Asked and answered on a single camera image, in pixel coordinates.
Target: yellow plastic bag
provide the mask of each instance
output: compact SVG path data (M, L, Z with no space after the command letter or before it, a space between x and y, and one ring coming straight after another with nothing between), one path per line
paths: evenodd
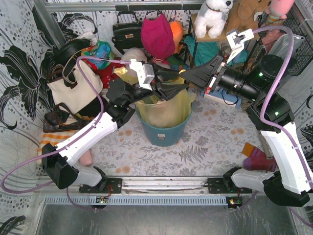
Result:
M171 128L183 123L191 112L191 102L196 94L183 90L174 98L165 101L155 95L136 102L136 108L141 118L151 126Z
M117 76L119 76L120 78L122 78L123 81L128 82L131 85L133 85L136 82L138 82L138 78L137 77L132 77L132 76L129 76L127 74L127 69L125 67L120 67L120 68L114 69L114 73Z

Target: pink stuffed toy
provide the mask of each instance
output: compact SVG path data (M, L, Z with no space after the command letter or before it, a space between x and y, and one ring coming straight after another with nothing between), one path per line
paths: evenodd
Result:
M294 0L272 0L269 8L265 11L268 14L265 24L272 24L279 19L286 19Z

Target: metal rail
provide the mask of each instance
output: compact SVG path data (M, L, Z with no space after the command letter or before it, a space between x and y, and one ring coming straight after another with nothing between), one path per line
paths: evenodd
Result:
M108 178L121 178L122 191L120 194L125 196L237 196L233 194L210 194L204 183L208 178L216 176L108 176ZM44 184L51 181L49 177L40 177L38 184ZM79 192L79 185L68 187L70 196L82 195ZM66 190L60 190L55 184L48 185L39 191L41 195L65 195ZM86 194L89 196L107 196L107 194Z
M45 3L48 12L199 10L203 0Z
M57 48L61 48L65 45L65 37L58 26L55 19L47 12L43 0L35 0L34 7L36 8L39 17L47 28L47 32L50 34L51 39L54 41Z
M101 196L73 196L79 205L110 206L227 206L225 196L125 196L115 195L102 199ZM67 196L47 196L46 205L71 205Z

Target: floor mat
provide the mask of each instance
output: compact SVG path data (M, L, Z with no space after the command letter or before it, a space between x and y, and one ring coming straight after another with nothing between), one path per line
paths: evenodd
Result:
M91 151L94 165L107 175L223 175L243 165L246 156L241 151L246 142L261 148L257 130L245 112L196 97L192 116L175 145L151 145L134 114Z

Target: white bracket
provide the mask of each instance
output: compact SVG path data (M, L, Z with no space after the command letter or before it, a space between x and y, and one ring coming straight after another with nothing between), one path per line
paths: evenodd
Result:
M145 84L147 75L142 63L136 61L135 59L131 59L131 64L129 65L129 68L136 71L140 87L152 91L150 84Z
M241 51L245 48L245 42L254 38L252 29L248 29L241 33L238 33L237 30L232 30L226 33L226 38L231 48L231 54L227 60L229 63L232 59L234 59Z

